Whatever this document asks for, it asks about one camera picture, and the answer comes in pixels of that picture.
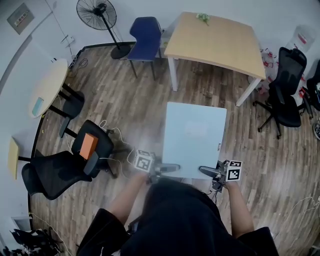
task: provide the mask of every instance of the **chair seat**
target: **chair seat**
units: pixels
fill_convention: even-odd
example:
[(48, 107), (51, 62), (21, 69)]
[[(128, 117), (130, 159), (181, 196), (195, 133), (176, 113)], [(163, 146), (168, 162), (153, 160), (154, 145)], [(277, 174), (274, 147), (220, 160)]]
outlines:
[(108, 134), (90, 120), (86, 120), (81, 126), (71, 148), (73, 154), (76, 155), (80, 152), (86, 134), (91, 134), (98, 138), (95, 152), (100, 158), (108, 158), (114, 150), (114, 144)]
[(292, 96), (285, 94), (283, 95), (285, 104), (280, 103), (278, 100), (272, 100), (277, 97), (274, 88), (270, 88), (269, 95), (272, 109), (276, 109), (273, 113), (274, 118), (283, 126), (300, 127), (301, 119), (295, 99)]
[(137, 41), (127, 59), (130, 61), (152, 62), (156, 58), (159, 47), (159, 41)]

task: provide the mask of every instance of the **person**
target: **person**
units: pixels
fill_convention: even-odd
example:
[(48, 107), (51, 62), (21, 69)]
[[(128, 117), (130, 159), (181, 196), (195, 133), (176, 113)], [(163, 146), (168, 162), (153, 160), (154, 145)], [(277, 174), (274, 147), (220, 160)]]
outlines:
[(125, 223), (148, 174), (137, 173), (111, 202), (108, 211), (94, 217), (77, 256), (277, 256), (268, 227), (254, 229), (253, 219), (235, 181), (226, 182), (231, 231), (205, 193), (191, 185), (162, 178), (153, 184), (144, 201), (136, 231)]

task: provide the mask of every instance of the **human hand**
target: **human hand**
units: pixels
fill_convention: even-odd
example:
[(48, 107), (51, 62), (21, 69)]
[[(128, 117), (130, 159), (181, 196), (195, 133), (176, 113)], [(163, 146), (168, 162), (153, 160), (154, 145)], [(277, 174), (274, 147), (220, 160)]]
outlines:
[(231, 189), (233, 188), (238, 188), (239, 185), (236, 181), (227, 181), (225, 184), (224, 184), (224, 187), (230, 191)]

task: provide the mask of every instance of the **small round table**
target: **small round table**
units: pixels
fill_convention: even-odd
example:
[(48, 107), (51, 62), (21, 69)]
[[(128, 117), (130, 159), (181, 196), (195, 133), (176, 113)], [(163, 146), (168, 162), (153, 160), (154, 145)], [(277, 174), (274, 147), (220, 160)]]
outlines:
[[(65, 84), (67, 73), (68, 62), (62, 58), (55, 61), (45, 76), (37, 83), (29, 103), (29, 115), (32, 118), (42, 116), (48, 109), (70, 119), (79, 115), (85, 103), (85, 96), (82, 92), (74, 91)], [(65, 89), (70, 95), (66, 95), (61, 89)], [(62, 109), (52, 106), (57, 95), (65, 99)], [(37, 102), (38, 109), (34, 114), (33, 110)]]

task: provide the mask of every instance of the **black sleeve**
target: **black sleeve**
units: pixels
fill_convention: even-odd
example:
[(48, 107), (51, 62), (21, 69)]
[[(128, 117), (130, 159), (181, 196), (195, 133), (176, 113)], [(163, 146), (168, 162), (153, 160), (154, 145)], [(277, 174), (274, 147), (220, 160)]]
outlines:
[(238, 240), (253, 249), (258, 256), (279, 256), (270, 229), (267, 226), (243, 234), (238, 237)]
[(99, 209), (77, 250), (77, 256), (111, 255), (129, 236), (122, 223), (110, 212)]

